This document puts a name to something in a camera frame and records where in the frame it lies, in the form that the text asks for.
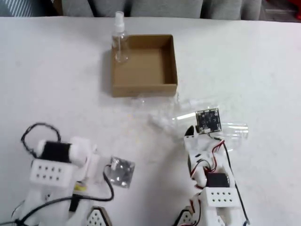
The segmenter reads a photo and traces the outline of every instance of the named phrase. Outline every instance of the wire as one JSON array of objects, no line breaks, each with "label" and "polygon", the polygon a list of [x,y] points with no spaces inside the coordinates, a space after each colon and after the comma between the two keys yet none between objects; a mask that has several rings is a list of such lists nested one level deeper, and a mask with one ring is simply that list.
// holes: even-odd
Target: wire
[{"label": "wire", "polygon": [[[214,139],[214,140],[220,140],[220,141],[222,141],[222,139],[220,139],[219,137],[212,137],[209,133],[207,133],[207,135],[208,135],[210,138]],[[227,155],[227,160],[228,160],[228,164],[229,164],[230,170],[231,170],[231,172],[232,172],[232,174],[233,174],[233,170],[232,170],[232,167],[231,167],[231,161],[230,161],[228,149],[227,149],[227,147],[226,147],[226,145],[225,145],[225,142],[223,142],[223,147],[224,147],[225,152],[226,152],[226,155]],[[242,209],[243,209],[244,216],[245,216],[245,218],[246,218],[246,221],[244,222],[243,226],[246,226],[247,224],[248,224],[248,225],[250,224],[250,220],[249,220],[249,218],[248,218],[248,216],[247,216],[247,214],[246,214],[246,209],[245,209],[245,206],[244,206],[244,202],[243,202],[243,200],[242,200],[242,198],[241,198],[241,195],[240,195],[240,192],[239,192],[239,189],[238,189],[238,186],[237,186],[237,183],[236,183],[236,182],[235,182],[235,188],[236,188],[236,190],[237,190],[238,197],[239,197],[239,201],[240,201],[241,207],[242,207]]]},{"label": "wire", "polygon": [[68,201],[68,200],[93,200],[93,201],[98,201],[98,202],[109,202],[111,200],[114,199],[114,189],[112,187],[112,184],[110,183],[110,180],[108,179],[107,175],[105,174],[105,170],[103,171],[103,178],[104,180],[107,182],[109,188],[110,188],[110,191],[111,191],[111,196],[110,198],[105,198],[105,199],[100,199],[100,198],[96,198],[96,197],[91,197],[91,196],[86,196],[86,195],[83,195],[81,197],[73,197],[73,196],[69,196],[69,197],[64,197],[64,198],[60,198],[60,199],[54,199],[54,200],[51,200],[47,203],[44,203],[43,205],[40,205],[38,206],[37,208],[31,210],[28,214],[26,214],[21,220],[16,220],[15,222],[12,222],[12,223],[16,223],[17,225],[24,225],[24,222],[29,218],[31,217],[35,212],[39,211],[40,209],[46,207],[46,206],[49,206],[49,205],[52,205],[52,204],[55,204],[55,203],[58,203],[58,202],[63,202],[63,201]]},{"label": "wire", "polygon": [[198,221],[197,222],[194,222],[194,223],[192,223],[192,224],[181,224],[181,225],[179,225],[179,226],[196,226],[196,225],[198,225],[198,223],[200,222],[200,220],[201,220],[201,201],[200,200],[198,200],[198,203],[199,203],[199,215],[198,215]]},{"label": "wire", "polygon": [[[223,144],[223,146],[224,146],[225,151],[226,151],[227,160],[228,160],[228,164],[229,164],[230,170],[231,170],[231,172],[232,172],[232,174],[233,174],[233,170],[232,170],[232,167],[231,167],[231,162],[230,162],[230,157],[229,157],[228,149],[227,149],[225,143]],[[239,197],[239,200],[240,200],[240,203],[241,203],[241,207],[242,207],[242,209],[243,209],[244,216],[245,216],[245,218],[246,218],[245,224],[248,224],[248,225],[249,225],[249,224],[250,224],[250,221],[249,221],[249,218],[248,218],[248,216],[247,216],[247,214],[246,214],[246,209],[245,209],[245,206],[244,206],[244,203],[243,203],[243,200],[242,200],[242,198],[241,198],[241,195],[240,195],[240,192],[239,192],[239,189],[238,189],[238,186],[237,186],[237,183],[236,183],[236,182],[235,182],[235,188],[236,188],[236,190],[237,190],[237,194],[238,194],[238,197]]]},{"label": "wire", "polygon": [[26,149],[26,151],[31,154],[34,158],[37,158],[37,154],[34,152],[34,149],[33,148],[30,148],[27,143],[25,142],[25,138],[27,136],[27,134],[29,134],[29,132],[37,127],[37,126],[45,126],[51,130],[53,130],[55,133],[56,133],[56,136],[57,136],[57,141],[58,142],[61,142],[61,135],[60,135],[60,132],[58,131],[57,128],[55,128],[54,126],[50,125],[50,124],[47,124],[45,122],[37,122],[33,125],[31,125],[30,127],[27,128],[27,130],[23,133],[22,137],[21,137],[21,142],[24,146],[24,148]]},{"label": "wire", "polygon": [[220,140],[220,142],[216,146],[214,146],[213,149],[212,149],[212,156],[213,156],[213,160],[214,160],[214,168],[211,170],[211,172],[215,172],[215,170],[217,168],[217,162],[216,162],[216,158],[215,158],[215,155],[214,155],[214,151],[215,151],[216,148],[218,148],[218,150],[219,150],[221,145],[224,144],[224,143],[225,143],[224,140]]},{"label": "wire", "polygon": [[201,162],[203,162],[203,161],[207,162],[207,164],[209,165],[209,169],[210,169],[210,171],[211,171],[211,166],[210,166],[209,162],[208,162],[207,160],[205,160],[205,159],[200,159],[200,160],[197,161],[197,164],[193,167],[192,171],[190,172],[190,177],[192,177],[192,176],[194,175],[194,173],[195,173],[195,171],[196,171],[196,169],[197,169],[197,166],[198,166]]},{"label": "wire", "polygon": [[1,225],[9,225],[9,224],[13,224],[14,221],[7,221],[7,222],[3,222],[3,223],[0,223],[0,226]]},{"label": "wire", "polygon": [[17,207],[14,209],[14,211],[11,213],[11,218],[13,217],[13,215],[14,215],[14,213],[16,212],[16,210],[20,207],[20,206],[22,206],[22,204],[25,202],[25,200],[23,200],[22,202],[20,202],[20,204],[19,205],[17,205]]}]

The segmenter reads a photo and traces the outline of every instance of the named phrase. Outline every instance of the circuit board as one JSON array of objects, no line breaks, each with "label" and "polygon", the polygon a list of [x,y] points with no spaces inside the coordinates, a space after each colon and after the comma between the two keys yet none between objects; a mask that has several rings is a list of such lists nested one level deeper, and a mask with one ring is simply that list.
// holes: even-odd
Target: circuit board
[{"label": "circuit board", "polygon": [[222,130],[218,108],[196,112],[199,134],[219,132]]}]

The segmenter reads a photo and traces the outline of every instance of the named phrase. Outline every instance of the open cardboard box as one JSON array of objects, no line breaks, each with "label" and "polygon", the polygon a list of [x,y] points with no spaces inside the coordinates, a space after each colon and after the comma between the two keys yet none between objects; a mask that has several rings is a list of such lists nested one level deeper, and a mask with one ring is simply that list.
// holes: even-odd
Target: open cardboard box
[{"label": "open cardboard box", "polygon": [[115,60],[111,52],[113,97],[134,97],[143,93],[173,96],[178,79],[172,35],[130,35],[129,59]]}]

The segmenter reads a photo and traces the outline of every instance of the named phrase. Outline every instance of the spray nozzle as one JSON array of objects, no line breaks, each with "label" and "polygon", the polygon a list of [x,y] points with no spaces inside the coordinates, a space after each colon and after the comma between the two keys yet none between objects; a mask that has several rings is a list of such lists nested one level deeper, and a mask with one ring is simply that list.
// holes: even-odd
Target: spray nozzle
[{"label": "spray nozzle", "polygon": [[123,32],[124,28],[124,13],[118,11],[115,13],[115,31],[116,32]]}]

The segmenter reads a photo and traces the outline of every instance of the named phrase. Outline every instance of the black cable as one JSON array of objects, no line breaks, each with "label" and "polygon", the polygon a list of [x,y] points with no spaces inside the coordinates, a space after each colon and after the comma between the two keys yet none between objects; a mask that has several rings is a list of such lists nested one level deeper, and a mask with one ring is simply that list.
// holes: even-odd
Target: black cable
[{"label": "black cable", "polygon": [[30,148],[30,147],[27,145],[27,143],[25,142],[25,138],[26,138],[27,134],[29,134],[29,132],[30,132],[33,128],[37,127],[37,126],[45,126],[45,127],[49,128],[49,129],[53,130],[53,131],[56,133],[57,141],[58,141],[58,142],[61,142],[61,135],[60,135],[60,132],[59,132],[58,129],[55,128],[54,126],[49,125],[49,124],[47,124],[47,123],[45,123],[45,122],[37,122],[37,123],[31,125],[31,126],[28,127],[27,130],[23,133],[23,135],[22,135],[22,137],[21,137],[21,142],[22,142],[24,148],[26,149],[26,151],[27,151],[29,154],[31,154],[34,158],[37,158],[37,154],[34,152],[34,149],[33,149],[33,148]]},{"label": "black cable", "polygon": [[15,211],[25,202],[25,200],[23,200],[22,202],[20,202],[19,205],[17,205],[17,207],[14,209],[14,211],[11,213],[11,217],[13,217]]},{"label": "black cable", "polygon": [[55,204],[55,203],[58,203],[58,202],[63,202],[63,201],[68,201],[68,200],[73,200],[73,199],[76,199],[76,200],[84,199],[84,200],[93,200],[93,201],[98,201],[98,202],[109,202],[109,201],[114,199],[115,194],[114,194],[114,189],[112,187],[112,184],[110,183],[110,180],[108,179],[107,175],[105,174],[105,170],[103,171],[103,178],[107,182],[107,184],[110,188],[110,191],[111,191],[111,197],[110,198],[100,199],[100,198],[96,198],[96,197],[83,195],[81,197],[69,196],[69,197],[64,197],[64,198],[60,198],[60,199],[54,199],[54,200],[51,200],[47,203],[44,203],[43,205],[38,206],[37,208],[34,208],[28,214],[26,214],[21,220],[16,220],[13,223],[16,223],[17,225],[24,225],[24,222],[29,217],[31,217],[35,212],[39,211],[40,209],[42,209],[46,206],[49,206],[49,205],[52,205],[52,204]]},{"label": "black cable", "polygon": [[[210,138],[214,139],[214,140],[219,140],[219,141],[222,140],[222,139],[220,139],[219,137],[212,137],[209,133],[207,133],[207,135],[208,135]],[[227,147],[226,147],[226,145],[225,145],[225,142],[223,143],[223,146],[224,146],[224,148],[225,148],[225,152],[226,152],[226,155],[227,155],[227,160],[228,160],[228,164],[229,164],[230,170],[231,170],[231,172],[232,172],[232,174],[233,174],[233,170],[232,170],[232,167],[231,167],[231,161],[230,161],[228,149],[227,149]],[[248,216],[247,216],[247,214],[246,214],[246,209],[245,209],[245,206],[244,206],[244,203],[243,203],[243,200],[242,200],[242,198],[241,198],[241,195],[240,195],[240,192],[239,192],[239,189],[238,189],[238,186],[237,186],[237,183],[236,183],[236,182],[235,182],[235,188],[236,188],[236,190],[237,190],[237,194],[238,194],[238,197],[239,197],[239,200],[240,200],[240,204],[241,204],[241,207],[242,207],[242,209],[243,209],[244,216],[245,216],[245,218],[246,218],[246,221],[244,222],[243,226],[246,226],[247,224],[248,224],[248,225],[250,224],[250,220],[249,220],[249,218],[248,218]]]},{"label": "black cable", "polygon": [[9,225],[9,224],[13,224],[14,221],[7,221],[7,222],[3,222],[3,223],[0,223],[0,226],[1,225]]},{"label": "black cable", "polygon": [[208,164],[208,166],[209,166],[209,168],[206,167],[206,166],[205,167],[208,168],[211,171],[211,166],[210,166],[209,162],[206,159],[199,159],[199,160],[197,160],[197,163],[198,162],[203,162],[203,161],[205,161]]},{"label": "black cable", "polygon": [[[227,160],[228,160],[228,164],[229,164],[230,170],[231,170],[231,172],[232,172],[232,174],[233,174],[233,170],[232,170],[232,167],[231,167],[231,162],[230,162],[230,157],[229,157],[228,149],[227,149],[225,143],[223,143],[223,146],[224,146],[225,151],[226,151]],[[235,188],[236,188],[236,190],[237,190],[237,194],[238,194],[238,197],[239,197],[239,200],[240,200],[240,203],[241,203],[241,208],[243,209],[244,216],[245,216],[245,218],[246,218],[246,221],[245,221],[244,224],[248,224],[248,225],[249,225],[249,224],[250,224],[250,221],[249,221],[249,218],[248,218],[248,216],[247,216],[247,214],[246,214],[246,209],[245,209],[245,206],[244,206],[244,203],[243,203],[243,200],[242,200],[242,198],[241,198],[241,195],[240,195],[240,192],[239,192],[239,189],[238,189],[238,186],[237,186],[237,183],[236,183],[236,182],[235,182]]]}]

